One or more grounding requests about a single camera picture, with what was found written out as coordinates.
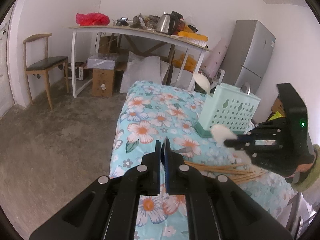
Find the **person's right hand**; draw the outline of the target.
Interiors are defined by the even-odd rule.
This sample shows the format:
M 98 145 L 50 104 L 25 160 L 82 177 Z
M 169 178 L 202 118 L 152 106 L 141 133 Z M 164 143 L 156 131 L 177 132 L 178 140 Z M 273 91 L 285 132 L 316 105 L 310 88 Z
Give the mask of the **person's right hand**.
M 293 174 L 293 181 L 296 183 L 303 180 L 310 172 L 314 164 L 300 164 Z

